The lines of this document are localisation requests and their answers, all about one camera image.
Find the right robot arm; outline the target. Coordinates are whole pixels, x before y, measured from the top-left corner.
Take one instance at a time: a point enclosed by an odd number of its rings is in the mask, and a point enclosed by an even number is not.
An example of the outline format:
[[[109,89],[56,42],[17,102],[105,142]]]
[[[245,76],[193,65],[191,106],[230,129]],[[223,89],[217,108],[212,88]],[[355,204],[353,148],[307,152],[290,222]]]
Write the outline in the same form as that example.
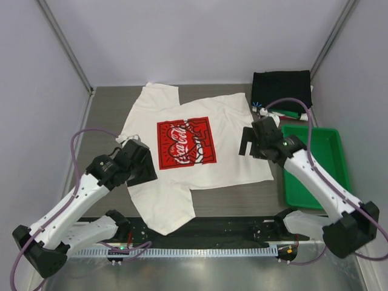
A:
[[[293,175],[320,203],[326,216],[290,211],[273,225],[279,239],[294,233],[317,237],[337,257],[346,258],[375,239],[379,208],[363,203],[343,188],[312,156],[310,147],[295,135],[284,136],[266,116],[242,131],[239,154],[266,159]]]

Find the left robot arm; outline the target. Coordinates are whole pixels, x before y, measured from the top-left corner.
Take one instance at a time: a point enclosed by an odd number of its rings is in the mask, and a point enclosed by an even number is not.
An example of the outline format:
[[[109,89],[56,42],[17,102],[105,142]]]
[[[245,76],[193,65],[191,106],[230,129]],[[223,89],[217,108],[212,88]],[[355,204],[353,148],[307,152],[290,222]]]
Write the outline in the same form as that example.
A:
[[[96,157],[78,184],[51,211],[31,226],[17,226],[13,239],[39,275],[49,278],[78,251],[108,239],[121,242],[128,237],[130,223],[116,210],[72,229],[92,205],[123,184],[136,186],[156,179],[149,147],[130,139],[115,157]]]

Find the white t-shirt red print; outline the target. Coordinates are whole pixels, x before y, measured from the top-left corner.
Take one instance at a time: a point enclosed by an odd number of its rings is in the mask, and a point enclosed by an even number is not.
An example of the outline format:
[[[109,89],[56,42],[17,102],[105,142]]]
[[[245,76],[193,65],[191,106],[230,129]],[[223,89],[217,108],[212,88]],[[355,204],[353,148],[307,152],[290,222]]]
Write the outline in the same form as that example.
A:
[[[150,229],[168,235],[193,219],[192,190],[273,179],[266,160],[239,154],[252,122],[243,93],[181,104],[175,86],[142,88],[117,141],[139,136],[151,151],[157,179],[128,188]]]

